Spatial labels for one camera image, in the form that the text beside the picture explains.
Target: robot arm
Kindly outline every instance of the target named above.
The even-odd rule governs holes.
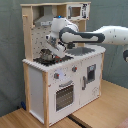
[[[103,43],[124,46],[124,59],[128,60],[128,28],[120,26],[104,26],[93,32],[79,32],[77,25],[66,18],[56,17],[53,19],[51,33],[47,39],[47,48],[59,57],[65,56],[64,44],[69,43]]]

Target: table surface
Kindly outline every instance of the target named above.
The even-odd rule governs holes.
[[[16,110],[0,118],[0,128],[44,128],[37,119],[23,109]],[[69,118],[64,118],[50,128],[81,128]]]
[[[128,89],[102,80],[100,98],[71,117],[87,128],[115,128],[128,118]]]

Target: control knob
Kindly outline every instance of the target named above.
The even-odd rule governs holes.
[[[58,73],[55,73],[55,74],[54,74],[54,78],[55,78],[55,79],[59,79],[59,74],[58,74]]]
[[[77,67],[73,67],[73,68],[72,68],[72,71],[73,71],[73,72],[76,72],[76,70],[77,70]]]

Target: wall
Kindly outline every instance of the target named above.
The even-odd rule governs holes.
[[[87,31],[94,31],[104,25],[128,27],[127,0],[90,1],[92,4]],[[0,0],[0,116],[16,110],[20,102],[25,101],[22,66],[25,55],[20,4],[42,2],[60,0]],[[128,88],[128,64],[122,58],[122,46],[102,46],[107,49],[103,79]]]

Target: oven handle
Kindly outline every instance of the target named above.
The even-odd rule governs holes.
[[[73,81],[70,80],[70,81],[67,82],[66,84],[61,84],[61,85],[59,85],[59,87],[66,87],[66,86],[70,85],[72,82],[73,82]]]
[[[69,9],[69,12],[70,12],[70,15],[68,16],[68,19],[71,19],[71,17],[72,17],[72,7],[69,6],[68,9]]]
[[[84,87],[82,87],[82,90],[85,90],[86,88],[86,77],[85,76],[83,76],[83,80],[84,80]]]

